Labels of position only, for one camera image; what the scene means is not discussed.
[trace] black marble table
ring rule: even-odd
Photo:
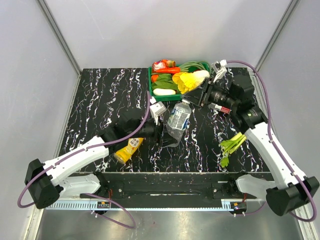
[[[235,75],[249,75],[246,68],[229,68],[222,85]],[[86,143],[128,109],[143,116],[147,106],[148,70],[146,68],[84,69],[76,92],[59,154]],[[164,102],[171,110],[175,102]],[[180,145],[162,148],[144,140],[126,165],[113,156],[97,160],[80,172],[269,172],[253,145],[246,141],[229,157],[222,168],[219,143],[237,131],[226,114],[205,107],[191,106],[192,114]],[[166,121],[169,111],[164,115]]]

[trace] bottle cap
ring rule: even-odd
[[[182,102],[186,103],[186,104],[190,104],[189,101],[185,100],[185,99],[182,99]]]

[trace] carrot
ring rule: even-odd
[[[159,74],[177,74],[180,73],[180,67],[162,68],[155,72]]]
[[[152,75],[151,76],[151,82],[155,83],[157,81],[158,77],[159,77],[159,75]]]

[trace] green basket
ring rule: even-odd
[[[204,66],[205,70],[207,70],[208,72],[210,72],[210,66],[205,63],[205,62],[201,62],[201,64]],[[192,66],[189,68],[188,72],[189,73],[193,73],[194,71],[198,70],[198,68]],[[175,94],[175,95],[164,95],[164,96],[156,96],[154,95],[154,92],[152,91],[151,88],[151,73],[152,73],[152,67],[150,66],[148,68],[148,75],[149,75],[149,92],[151,97],[154,97],[158,102],[165,102],[165,101],[179,101],[181,100],[181,94]]]

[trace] basket of vegetables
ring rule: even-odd
[[[157,101],[178,101],[181,95],[198,87],[211,74],[205,61],[188,61],[181,65],[163,59],[148,68],[149,91]]]

